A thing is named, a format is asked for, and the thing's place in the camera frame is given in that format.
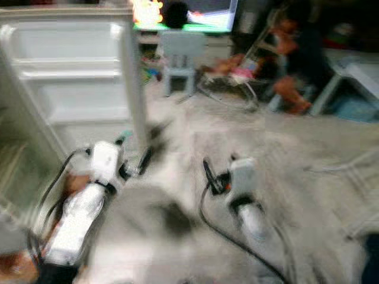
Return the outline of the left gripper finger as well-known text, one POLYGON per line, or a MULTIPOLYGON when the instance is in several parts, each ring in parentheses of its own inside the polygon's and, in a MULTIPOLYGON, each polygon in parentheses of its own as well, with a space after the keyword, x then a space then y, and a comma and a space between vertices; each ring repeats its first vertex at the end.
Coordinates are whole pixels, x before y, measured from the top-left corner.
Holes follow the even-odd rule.
POLYGON ((140 159, 140 163, 137 166, 137 174, 143 175, 146 173, 149 163, 151 162, 152 156, 154 154, 154 146, 149 146, 140 159))

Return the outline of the white open fridge body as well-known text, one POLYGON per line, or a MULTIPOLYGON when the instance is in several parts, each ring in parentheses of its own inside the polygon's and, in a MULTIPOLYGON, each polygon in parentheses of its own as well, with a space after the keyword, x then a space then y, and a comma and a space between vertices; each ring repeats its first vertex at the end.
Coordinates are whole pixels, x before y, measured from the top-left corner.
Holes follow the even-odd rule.
POLYGON ((21 227, 35 233, 45 229, 49 201, 45 191, 64 160, 43 111, 35 102, 35 89, 24 74, 24 62, 10 35, 0 37, 2 103, 5 108, 1 139, 9 157, 12 178, 6 193, 8 211, 21 227))

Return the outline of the white fridge door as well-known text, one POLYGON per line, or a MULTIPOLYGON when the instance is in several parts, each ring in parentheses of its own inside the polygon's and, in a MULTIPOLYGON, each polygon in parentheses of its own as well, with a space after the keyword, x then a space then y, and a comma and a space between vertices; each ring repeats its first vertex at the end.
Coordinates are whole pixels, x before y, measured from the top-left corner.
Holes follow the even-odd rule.
POLYGON ((143 70, 129 8, 0 10, 2 65, 33 134, 64 160, 127 134, 127 153, 150 146, 143 70))

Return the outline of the baby bouncer with pink seat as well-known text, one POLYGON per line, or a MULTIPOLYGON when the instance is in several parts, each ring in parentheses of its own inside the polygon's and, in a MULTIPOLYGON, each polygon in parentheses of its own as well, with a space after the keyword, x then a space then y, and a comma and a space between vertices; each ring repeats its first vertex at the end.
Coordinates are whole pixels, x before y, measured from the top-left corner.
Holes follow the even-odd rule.
POLYGON ((250 84, 254 81, 254 75, 243 67, 245 60, 243 54, 236 54, 218 60, 213 66, 203 67, 197 83, 198 90, 227 107, 246 112, 257 111, 257 92, 250 84))

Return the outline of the small light blue chair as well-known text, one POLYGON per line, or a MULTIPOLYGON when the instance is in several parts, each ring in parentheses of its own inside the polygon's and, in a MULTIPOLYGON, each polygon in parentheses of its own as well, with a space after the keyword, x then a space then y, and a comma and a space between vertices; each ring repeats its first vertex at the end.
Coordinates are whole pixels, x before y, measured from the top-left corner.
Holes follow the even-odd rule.
POLYGON ((163 58, 163 94, 172 94, 173 78, 184 78, 186 96, 193 96, 197 84, 197 59, 203 56, 207 37, 200 32, 165 30, 159 33, 163 58))

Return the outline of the seated person in dark shirt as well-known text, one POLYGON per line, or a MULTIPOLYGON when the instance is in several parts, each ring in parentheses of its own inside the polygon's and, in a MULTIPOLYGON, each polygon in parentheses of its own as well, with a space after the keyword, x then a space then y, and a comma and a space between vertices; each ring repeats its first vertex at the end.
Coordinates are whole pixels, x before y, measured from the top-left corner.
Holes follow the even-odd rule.
POLYGON ((290 104, 289 114, 299 115, 311 107, 300 87, 322 91, 332 78, 319 30, 310 21, 311 0, 292 0, 284 16, 271 27, 277 38, 277 54, 286 57, 286 73, 274 84, 274 91, 290 104))

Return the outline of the blue storage box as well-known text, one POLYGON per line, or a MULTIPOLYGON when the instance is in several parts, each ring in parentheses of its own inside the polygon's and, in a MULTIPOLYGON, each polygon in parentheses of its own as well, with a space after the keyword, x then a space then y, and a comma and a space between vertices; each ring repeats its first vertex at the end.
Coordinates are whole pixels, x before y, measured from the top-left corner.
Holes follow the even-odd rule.
POLYGON ((367 122, 368 124, 379 122, 379 106, 355 95, 337 97, 330 106, 330 112, 347 121, 367 122))

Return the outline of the switched-on television screen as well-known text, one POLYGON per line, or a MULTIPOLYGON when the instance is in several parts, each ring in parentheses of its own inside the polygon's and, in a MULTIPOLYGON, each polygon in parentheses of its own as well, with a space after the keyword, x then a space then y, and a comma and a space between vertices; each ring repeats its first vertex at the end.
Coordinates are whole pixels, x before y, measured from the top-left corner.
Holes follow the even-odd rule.
POLYGON ((239 6, 239 0, 129 0, 136 29, 167 30, 163 11, 173 2, 188 5, 188 22, 184 30, 203 33, 229 33, 239 6))

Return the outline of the low white table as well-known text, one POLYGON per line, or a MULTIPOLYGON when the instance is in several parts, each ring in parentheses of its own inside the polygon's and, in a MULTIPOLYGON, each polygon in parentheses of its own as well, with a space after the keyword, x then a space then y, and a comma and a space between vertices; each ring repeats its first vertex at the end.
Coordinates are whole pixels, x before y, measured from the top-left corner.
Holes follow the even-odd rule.
POLYGON ((309 114, 320 115, 344 79, 357 83, 363 97, 372 106, 379 108, 379 57, 348 55, 341 59, 330 60, 330 66, 333 76, 311 106, 309 114))

